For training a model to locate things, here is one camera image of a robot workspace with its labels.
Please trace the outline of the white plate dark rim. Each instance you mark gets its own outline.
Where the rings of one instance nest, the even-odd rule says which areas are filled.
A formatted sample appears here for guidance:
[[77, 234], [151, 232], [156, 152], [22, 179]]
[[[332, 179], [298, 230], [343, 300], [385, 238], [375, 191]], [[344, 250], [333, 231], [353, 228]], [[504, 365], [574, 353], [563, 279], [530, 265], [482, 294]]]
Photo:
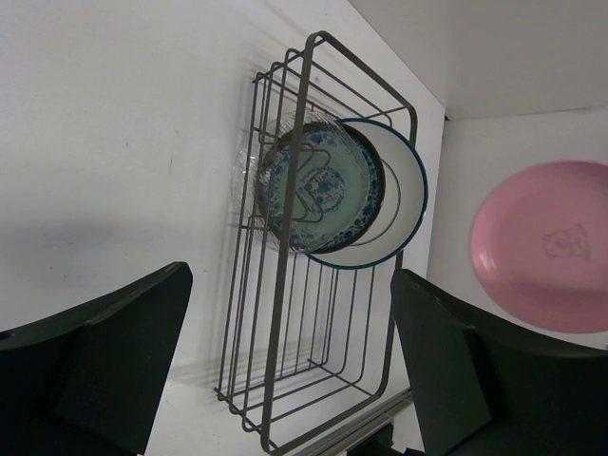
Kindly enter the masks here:
[[365, 269], [397, 256], [413, 240], [428, 208], [428, 177], [413, 142], [399, 131], [370, 119], [350, 118], [341, 123], [368, 140], [378, 153], [385, 193], [377, 217], [356, 242], [308, 257], [335, 269]]

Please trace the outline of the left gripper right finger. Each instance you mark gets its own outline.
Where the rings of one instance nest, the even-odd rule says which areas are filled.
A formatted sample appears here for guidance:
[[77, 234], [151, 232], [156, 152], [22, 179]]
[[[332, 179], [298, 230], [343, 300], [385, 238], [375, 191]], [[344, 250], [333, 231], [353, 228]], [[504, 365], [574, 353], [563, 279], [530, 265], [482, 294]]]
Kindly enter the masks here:
[[410, 270], [390, 291], [426, 454], [606, 453], [606, 351], [518, 326]]

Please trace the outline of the green blue patterned plate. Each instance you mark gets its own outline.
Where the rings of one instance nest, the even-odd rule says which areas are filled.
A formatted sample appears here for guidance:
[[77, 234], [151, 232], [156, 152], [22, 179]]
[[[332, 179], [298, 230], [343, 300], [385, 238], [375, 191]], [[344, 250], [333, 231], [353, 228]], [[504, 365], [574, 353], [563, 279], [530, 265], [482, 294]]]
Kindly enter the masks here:
[[[277, 250], [284, 227], [294, 126], [274, 121], [264, 128], [261, 169], [256, 172], [258, 241]], [[386, 177], [378, 152], [362, 133], [331, 119], [302, 126], [288, 248], [328, 254], [366, 234], [380, 212]]]

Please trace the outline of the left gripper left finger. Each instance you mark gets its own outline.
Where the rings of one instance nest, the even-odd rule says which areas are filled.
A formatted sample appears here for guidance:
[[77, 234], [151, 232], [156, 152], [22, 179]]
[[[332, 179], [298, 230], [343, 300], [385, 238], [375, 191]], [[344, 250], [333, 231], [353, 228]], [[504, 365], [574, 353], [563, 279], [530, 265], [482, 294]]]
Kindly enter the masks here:
[[193, 285], [185, 262], [1, 333], [4, 455], [142, 455]]

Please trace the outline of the clear glass plate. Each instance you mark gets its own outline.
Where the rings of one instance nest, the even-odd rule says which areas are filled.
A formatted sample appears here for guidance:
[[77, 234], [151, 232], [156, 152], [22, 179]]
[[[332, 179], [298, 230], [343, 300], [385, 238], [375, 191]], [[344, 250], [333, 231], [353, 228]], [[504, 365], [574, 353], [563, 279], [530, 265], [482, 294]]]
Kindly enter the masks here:
[[[256, 240], [279, 249], [292, 160], [295, 114], [267, 123], [251, 150], [238, 153], [233, 168], [233, 202]], [[288, 250], [310, 253], [346, 227], [346, 183], [338, 169], [346, 131], [324, 113], [305, 113], [299, 140]]]

